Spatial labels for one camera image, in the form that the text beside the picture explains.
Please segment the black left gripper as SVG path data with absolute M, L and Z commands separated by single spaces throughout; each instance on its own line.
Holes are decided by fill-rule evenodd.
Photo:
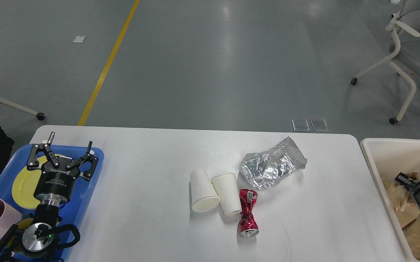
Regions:
M 43 152 L 47 160 L 54 167 L 60 167 L 55 153 L 51 150 L 54 137 L 55 132 L 51 132 L 46 143 L 32 145 L 27 161 L 27 169 L 29 171 L 41 169 L 40 163 L 37 161 L 37 154 L 39 152 Z M 86 153 L 80 159 L 71 161 L 66 165 L 66 171 L 69 171 L 69 174 L 56 171 L 43 171 L 33 193 L 34 198 L 42 201 L 47 199 L 48 196 L 55 196 L 60 201 L 60 204 L 70 202 L 76 178 L 80 176 L 84 180 L 90 181 L 98 165 L 99 158 L 90 152 L 91 147 L 92 141 L 89 141 Z M 90 169 L 84 172 L 74 171 L 87 162 L 91 164 Z

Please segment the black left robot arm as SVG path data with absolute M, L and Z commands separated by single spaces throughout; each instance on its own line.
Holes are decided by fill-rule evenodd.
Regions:
M 0 176 L 0 262 L 64 261 L 81 239 L 104 154 L 54 136 L 23 146 Z

